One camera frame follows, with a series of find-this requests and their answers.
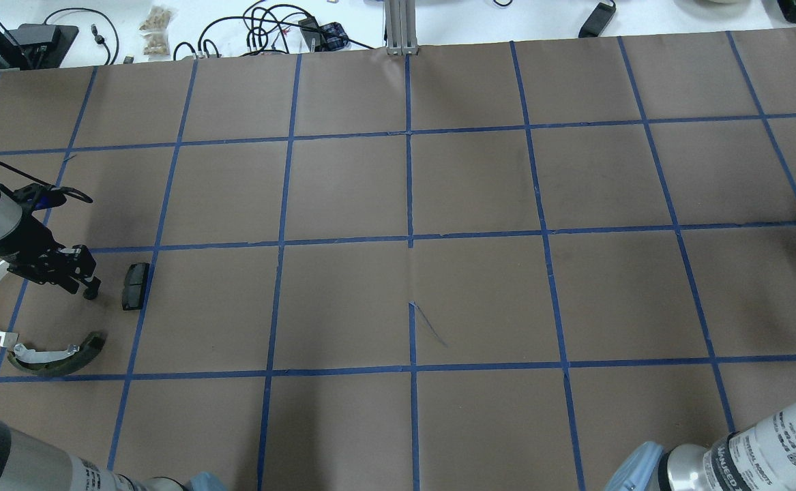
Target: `light blue cap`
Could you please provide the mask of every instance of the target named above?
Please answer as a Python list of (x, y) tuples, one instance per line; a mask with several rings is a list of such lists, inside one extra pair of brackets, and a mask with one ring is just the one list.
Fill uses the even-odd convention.
[(604, 491), (644, 491), (664, 453), (665, 447), (647, 441), (625, 459)]
[(211, 473), (199, 473), (186, 484), (186, 487), (191, 491), (229, 491), (222, 481)]

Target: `label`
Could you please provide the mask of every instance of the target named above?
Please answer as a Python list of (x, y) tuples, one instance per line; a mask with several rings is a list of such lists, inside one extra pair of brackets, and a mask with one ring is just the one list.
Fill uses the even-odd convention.
[(796, 404), (716, 442), (703, 466), (713, 491), (796, 489)]
[(139, 482), (102, 470), (73, 455), (70, 455), (70, 466), (70, 491), (149, 491)]

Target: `white floor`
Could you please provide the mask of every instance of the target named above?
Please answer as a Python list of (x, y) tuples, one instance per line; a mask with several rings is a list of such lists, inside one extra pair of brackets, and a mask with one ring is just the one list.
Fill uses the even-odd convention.
[[(383, 4), (378, 0), (267, 0), (263, 5), (294, 3), (310, 10), (322, 24), (338, 21), (354, 40), (371, 46), (383, 45)], [(618, 12), (604, 35), (631, 36), (673, 32), (743, 31), (791, 26), (782, 18), (777, 0), (738, 0), (719, 4), (710, 0), (617, 0)], [(205, 25), (221, 16), (241, 15), (253, 0), (156, 0), (177, 10), (169, 28), (171, 47), (180, 41), (197, 44)], [(491, 43), (508, 40), (555, 40), (575, 38), (598, 0), (514, 0), (499, 8), (492, 0), (417, 0), (417, 36), (420, 44)], [(99, 9), (116, 24), (121, 42), (118, 60), (133, 54), (135, 62), (146, 61), (143, 41), (136, 28), (149, 11), (141, 0), (0, 0), (0, 18), (13, 29), (22, 23), (42, 22), (46, 14), (63, 7)], [(110, 47), (110, 27), (95, 14), (73, 13), (53, 22), (80, 26), (80, 36), (68, 53), (64, 66), (96, 65), (105, 52), (96, 46), (89, 25), (96, 23)], [(241, 21), (227, 21), (211, 29), (207, 37), (227, 56), (246, 52)], [(297, 30), (289, 48), (297, 52), (301, 40)]]

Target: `cable connector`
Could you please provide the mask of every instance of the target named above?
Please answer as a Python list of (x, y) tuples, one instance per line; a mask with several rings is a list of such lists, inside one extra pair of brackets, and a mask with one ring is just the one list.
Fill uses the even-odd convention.
[(107, 41), (104, 39), (104, 36), (98, 34), (98, 26), (92, 24), (91, 25), (91, 34), (95, 37), (95, 42), (98, 44), (104, 44)]

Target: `robotic arm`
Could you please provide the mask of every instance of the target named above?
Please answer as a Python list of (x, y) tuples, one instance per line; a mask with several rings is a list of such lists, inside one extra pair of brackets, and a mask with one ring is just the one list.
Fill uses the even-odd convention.
[[(18, 190), (0, 184), (0, 282), (13, 273), (40, 285), (58, 285), (68, 293), (85, 286), (83, 297), (95, 299), (101, 280), (95, 277), (95, 259), (85, 245), (65, 248), (55, 241), (51, 231), (32, 213), (61, 206), (68, 196), (84, 203), (92, 199), (73, 188), (57, 187), (24, 174), (4, 162), (8, 168), (35, 183)], [(81, 345), (71, 344), (66, 351), (36, 351), (17, 342), (18, 334), (0, 330), (1, 347), (10, 348), (8, 359), (13, 366), (39, 376), (63, 376), (89, 363), (104, 347), (101, 333), (90, 333)]]

